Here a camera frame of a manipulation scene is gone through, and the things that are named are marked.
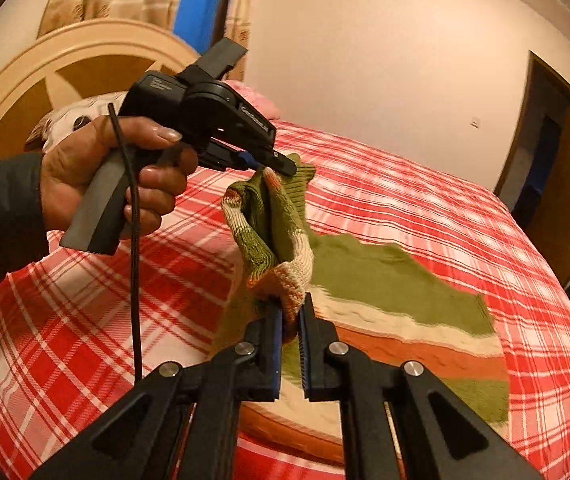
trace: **red and white plaid blanket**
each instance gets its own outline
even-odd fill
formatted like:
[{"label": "red and white plaid blanket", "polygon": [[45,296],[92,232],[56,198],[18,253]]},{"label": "red and white plaid blanket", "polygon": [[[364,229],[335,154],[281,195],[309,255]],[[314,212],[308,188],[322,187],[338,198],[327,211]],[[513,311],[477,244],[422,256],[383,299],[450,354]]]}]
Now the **red and white plaid blanket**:
[{"label": "red and white plaid blanket", "polygon": [[[321,233],[397,242],[431,272],[484,295],[510,372],[508,440],[549,480],[570,477],[570,303],[487,190],[397,156],[289,123],[277,148],[318,168],[307,214]],[[207,354],[235,244],[220,199],[249,173],[198,170],[174,213],[142,241],[146,372]],[[129,246],[113,258],[58,247],[0,285],[0,464],[26,478],[131,386]],[[236,478],[338,479],[339,469],[246,436]]]}]

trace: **black cable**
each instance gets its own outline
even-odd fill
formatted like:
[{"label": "black cable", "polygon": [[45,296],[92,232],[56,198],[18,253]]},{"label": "black cable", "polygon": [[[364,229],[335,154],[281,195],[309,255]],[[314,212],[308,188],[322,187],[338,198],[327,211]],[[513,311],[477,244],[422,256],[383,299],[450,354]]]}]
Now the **black cable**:
[{"label": "black cable", "polygon": [[129,155],[125,147],[123,132],[118,122],[114,103],[109,103],[111,126],[118,141],[118,149],[125,163],[125,172],[131,190],[131,276],[129,279],[129,297],[131,302],[131,341],[134,348],[134,384],[143,378],[143,345],[140,341],[140,307],[138,305],[138,267],[140,256],[138,253],[138,240],[140,238],[140,209],[138,205],[138,182],[134,175]]}]

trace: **pillow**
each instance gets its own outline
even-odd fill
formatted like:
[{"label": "pillow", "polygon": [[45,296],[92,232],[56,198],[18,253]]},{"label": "pillow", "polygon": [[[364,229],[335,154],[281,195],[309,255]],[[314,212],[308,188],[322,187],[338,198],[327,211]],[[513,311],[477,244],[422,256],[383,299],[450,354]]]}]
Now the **pillow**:
[{"label": "pillow", "polygon": [[[280,118],[280,110],[276,108],[276,105],[250,86],[240,81],[225,81],[225,83],[247,99],[268,121]],[[74,123],[76,121],[79,121],[83,117],[92,121],[96,117],[107,115],[107,105],[109,103],[114,103],[116,111],[120,110],[120,106],[126,94],[127,92],[114,92],[89,97],[50,112],[44,116],[31,131],[30,136],[25,142],[25,150],[33,151],[42,149],[44,153],[47,153],[73,132]]]}]

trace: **headboard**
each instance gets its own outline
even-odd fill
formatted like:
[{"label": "headboard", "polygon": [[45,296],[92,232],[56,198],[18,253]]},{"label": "headboard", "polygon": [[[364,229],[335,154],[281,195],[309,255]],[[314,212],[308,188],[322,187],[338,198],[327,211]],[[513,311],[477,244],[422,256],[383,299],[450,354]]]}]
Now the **headboard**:
[{"label": "headboard", "polygon": [[197,57],[170,32],[132,20],[90,20],[43,36],[0,73],[0,158],[23,152],[48,112],[126,91],[149,69],[180,72]]}]

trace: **dark jacket sleeve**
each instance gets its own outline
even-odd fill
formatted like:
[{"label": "dark jacket sleeve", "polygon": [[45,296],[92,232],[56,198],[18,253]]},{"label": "dark jacket sleeve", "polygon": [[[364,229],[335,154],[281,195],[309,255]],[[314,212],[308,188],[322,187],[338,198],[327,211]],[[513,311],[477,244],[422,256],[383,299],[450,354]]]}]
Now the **dark jacket sleeve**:
[{"label": "dark jacket sleeve", "polygon": [[40,153],[0,160],[0,282],[49,253],[40,205]]}]

